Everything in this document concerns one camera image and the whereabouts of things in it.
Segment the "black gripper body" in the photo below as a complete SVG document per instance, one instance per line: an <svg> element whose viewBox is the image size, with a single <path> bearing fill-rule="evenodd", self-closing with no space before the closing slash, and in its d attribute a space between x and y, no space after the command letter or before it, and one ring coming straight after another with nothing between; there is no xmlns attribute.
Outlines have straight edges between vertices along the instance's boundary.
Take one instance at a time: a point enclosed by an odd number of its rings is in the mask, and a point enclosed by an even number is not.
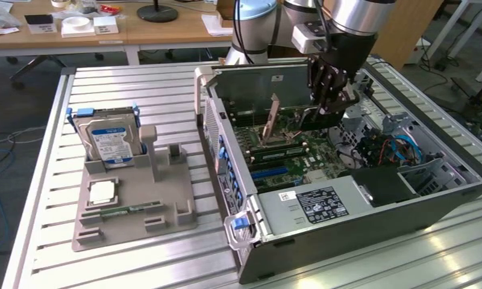
<svg viewBox="0 0 482 289"><path fill-rule="evenodd" d="M328 66L345 71L349 78L354 78L358 70L366 62L370 51L377 42L377 34L357 36L349 33L338 33L330 36L330 41L320 40L322 51L320 57Z"/></svg>

